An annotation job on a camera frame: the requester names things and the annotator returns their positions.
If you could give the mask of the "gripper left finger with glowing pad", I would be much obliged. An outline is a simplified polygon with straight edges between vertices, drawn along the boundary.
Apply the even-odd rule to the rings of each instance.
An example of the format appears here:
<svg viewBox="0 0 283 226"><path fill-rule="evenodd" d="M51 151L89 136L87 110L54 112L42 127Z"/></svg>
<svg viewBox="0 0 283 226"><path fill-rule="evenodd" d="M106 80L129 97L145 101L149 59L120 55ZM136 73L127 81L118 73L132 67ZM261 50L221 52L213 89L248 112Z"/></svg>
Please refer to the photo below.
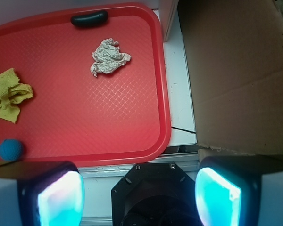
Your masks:
<svg viewBox="0 0 283 226"><path fill-rule="evenodd" d="M78 226L83 177L69 161L0 161L0 226Z"/></svg>

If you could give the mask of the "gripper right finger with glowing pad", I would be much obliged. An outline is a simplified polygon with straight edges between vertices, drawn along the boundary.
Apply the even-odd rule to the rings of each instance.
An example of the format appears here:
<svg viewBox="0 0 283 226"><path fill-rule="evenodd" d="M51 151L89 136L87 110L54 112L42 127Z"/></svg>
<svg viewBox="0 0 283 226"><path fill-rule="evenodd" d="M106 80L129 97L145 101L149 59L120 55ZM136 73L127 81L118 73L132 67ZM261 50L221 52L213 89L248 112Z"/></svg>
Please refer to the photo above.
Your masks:
<svg viewBox="0 0 283 226"><path fill-rule="evenodd" d="M205 226L283 226L283 155L204 157L195 200Z"/></svg>

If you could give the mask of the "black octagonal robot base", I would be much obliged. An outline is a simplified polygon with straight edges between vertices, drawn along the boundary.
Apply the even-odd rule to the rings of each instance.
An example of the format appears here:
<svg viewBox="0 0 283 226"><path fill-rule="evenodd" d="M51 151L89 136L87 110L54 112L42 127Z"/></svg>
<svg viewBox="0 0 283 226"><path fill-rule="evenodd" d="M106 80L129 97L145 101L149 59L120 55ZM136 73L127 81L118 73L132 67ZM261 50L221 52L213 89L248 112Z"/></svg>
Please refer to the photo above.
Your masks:
<svg viewBox="0 0 283 226"><path fill-rule="evenodd" d="M114 226L200 226L195 181L175 163L142 163L111 189Z"/></svg>

